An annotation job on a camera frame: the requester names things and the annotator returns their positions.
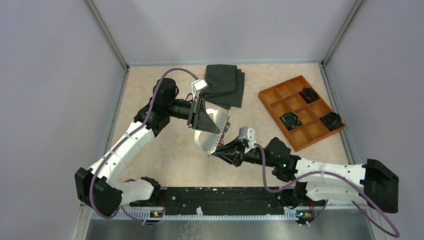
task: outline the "black cloth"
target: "black cloth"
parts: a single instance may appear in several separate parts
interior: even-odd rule
[[[245,73],[236,65],[208,65],[204,79],[208,87],[201,91],[201,98],[227,110],[242,107]]]

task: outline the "brown wooden organizer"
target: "brown wooden organizer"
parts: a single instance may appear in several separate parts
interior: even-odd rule
[[[306,103],[299,94],[303,88],[312,88],[318,94],[302,75],[259,92],[260,101],[296,152],[345,128],[329,131],[320,118],[333,110],[319,94],[318,100]],[[285,113],[296,113],[302,125],[288,130],[280,119]]]

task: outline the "white wall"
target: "white wall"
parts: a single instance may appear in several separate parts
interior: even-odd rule
[[[321,61],[355,0],[94,0],[130,65]]]
[[[328,70],[360,161],[399,176],[401,239],[423,239],[424,1],[368,0]]]
[[[0,36],[0,239],[69,239],[124,71],[83,0],[2,0]]]

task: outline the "metal frame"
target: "metal frame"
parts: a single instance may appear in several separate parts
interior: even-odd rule
[[[355,4],[353,5],[353,7],[350,11],[350,13],[348,14],[348,16],[347,16],[346,20],[344,21],[342,27],[340,28],[337,36],[335,37],[333,43],[331,44],[331,47],[329,48],[327,54],[325,55],[324,59],[321,62],[319,62],[319,68],[321,70],[322,78],[323,78],[326,90],[328,92],[331,107],[336,112],[341,113],[341,115],[343,115],[343,114],[342,114],[341,107],[340,107],[340,104],[339,104],[338,99],[337,99],[337,95],[334,91],[333,83],[332,83],[330,76],[328,74],[327,64],[331,60],[334,52],[337,50],[340,42],[343,40],[346,32],[348,31],[349,26],[351,25],[353,19],[355,18],[355,16],[357,15],[358,11],[363,6],[363,3],[365,1],[366,0],[356,0]],[[123,100],[124,91],[125,91],[125,87],[126,87],[126,84],[127,84],[128,76],[129,76],[129,73],[130,73],[130,66],[125,61],[124,56],[122,55],[121,51],[119,50],[118,45],[116,44],[115,40],[113,39],[107,25],[105,24],[105,21],[103,20],[102,16],[100,15],[100,13],[99,13],[96,5],[94,4],[93,0],[84,0],[84,2],[87,4],[87,7],[89,8],[90,12],[92,13],[93,18],[97,22],[99,29],[102,31],[102,33],[103,33],[106,41],[108,42],[111,50],[113,51],[116,58],[120,62],[121,66],[125,70],[125,75],[124,75],[124,78],[122,80],[120,93],[119,93],[118,99],[116,100],[116,106],[115,106],[113,119],[111,119],[107,143],[105,144],[104,151],[107,151],[112,144],[112,137],[113,137],[113,134],[114,134],[114,131],[115,131],[115,126],[116,126],[119,110],[120,110],[121,103],[122,103],[122,100]],[[278,62],[278,63],[316,63],[316,62],[317,61],[291,61],[291,62],[285,61],[285,62]],[[194,63],[194,64],[199,65],[199,64],[206,64],[206,63],[205,62],[202,62],[202,63],[198,62],[198,63]],[[163,66],[164,64],[148,64],[146,66],[158,66],[158,65]],[[355,151],[353,144],[352,144],[352,141],[350,139],[349,128],[346,127],[344,130],[342,130],[340,132],[340,135],[341,135],[341,140],[342,140],[342,143],[343,143],[344,150],[346,152],[348,162],[350,164],[358,163],[358,159],[357,159],[357,156],[355,154],[356,151]],[[329,208],[329,209],[355,209],[355,207],[350,202],[334,202],[333,204],[331,204],[327,208]],[[367,210],[367,212],[371,217],[373,217],[376,220],[376,222],[378,224],[384,224],[385,221],[382,221],[380,215],[377,214],[375,211]],[[81,205],[81,207],[79,209],[78,217],[77,217],[77,220],[76,220],[74,232],[73,232],[73,235],[72,235],[73,240],[84,240],[84,239],[86,239],[86,236],[87,236],[87,233],[88,233],[88,230],[89,230],[90,220],[93,217],[95,217],[94,211],[86,205]],[[382,233],[378,228],[376,228],[374,225],[372,225],[371,223],[370,223],[370,228],[372,228],[372,231],[374,233],[374,236],[373,236],[374,239],[377,239],[377,240],[387,239],[387,236],[384,233]]]

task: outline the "beige tabletop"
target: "beige tabletop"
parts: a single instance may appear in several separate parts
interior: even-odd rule
[[[144,66],[131,67],[119,110],[112,144],[125,133],[133,117],[144,107],[152,96],[153,86],[162,74],[170,68],[185,68],[199,78],[205,75],[206,65],[187,66]],[[328,94],[317,63],[294,64],[239,64],[245,73],[242,107],[229,110],[231,128],[225,135],[226,143],[239,133],[239,128],[248,126],[256,131],[256,141],[265,147],[278,137],[291,148],[286,137],[277,127],[270,114],[258,98],[260,90],[271,87],[293,77],[303,75],[313,88],[329,103]],[[193,78],[185,72],[168,74],[179,87],[178,99],[184,99],[191,91]],[[206,108],[219,107],[206,102]],[[164,187],[260,187],[263,186],[260,165],[244,162],[234,167],[223,160],[203,152],[194,142],[194,130],[188,128],[187,120],[171,118],[162,132],[144,147],[123,172],[120,180],[150,177]],[[291,154],[310,160],[346,164],[347,157],[340,134],[332,135],[312,146]],[[271,174],[267,167],[267,182],[270,186],[283,186],[284,182]]]

